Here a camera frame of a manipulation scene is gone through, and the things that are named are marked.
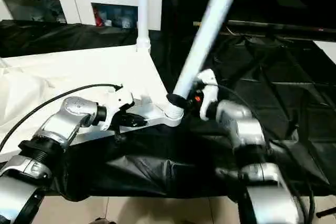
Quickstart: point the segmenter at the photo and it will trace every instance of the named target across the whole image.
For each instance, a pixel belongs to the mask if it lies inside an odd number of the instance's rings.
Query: glass cabinet door
[[[14,20],[66,23],[59,0],[3,0]]]
[[[0,0],[2,19],[80,23],[75,0]]]

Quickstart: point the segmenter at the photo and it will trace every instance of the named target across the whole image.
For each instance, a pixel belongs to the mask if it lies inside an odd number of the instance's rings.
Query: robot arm
[[[66,98],[60,110],[37,130],[22,150],[0,170],[0,224],[31,223],[50,186],[58,163],[81,127],[101,123],[107,129],[113,116],[133,103],[130,92],[116,91],[111,106],[80,98]]]
[[[199,79],[206,85],[203,92],[211,87],[204,79]],[[239,178],[244,185],[238,197],[240,223],[298,224],[298,207],[279,167],[269,155],[261,125],[250,109],[228,100],[217,102],[214,97],[207,98],[205,106],[206,116],[215,119],[230,136]]]

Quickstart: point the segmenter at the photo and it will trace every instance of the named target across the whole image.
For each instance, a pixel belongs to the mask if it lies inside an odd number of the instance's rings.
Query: black rubber grip
[[[46,165],[51,172],[59,163],[64,153],[62,146],[47,137],[34,136],[32,140],[24,140],[19,144],[21,156],[30,157]]]
[[[167,99],[179,108],[185,109],[187,107],[187,100],[177,94],[167,94]]]

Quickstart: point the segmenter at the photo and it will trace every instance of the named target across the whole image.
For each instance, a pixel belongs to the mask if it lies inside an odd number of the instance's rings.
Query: red object
[[[104,26],[103,20],[99,16],[96,8],[93,9],[93,13],[95,15],[96,26]]]

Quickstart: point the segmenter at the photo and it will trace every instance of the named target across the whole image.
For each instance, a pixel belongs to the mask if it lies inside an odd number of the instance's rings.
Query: cabinet door
[[[80,23],[75,0],[0,0],[0,20]]]
[[[83,24],[133,28],[138,20],[138,0],[76,0],[76,4]],[[150,30],[160,30],[161,8],[162,0],[149,0]]]

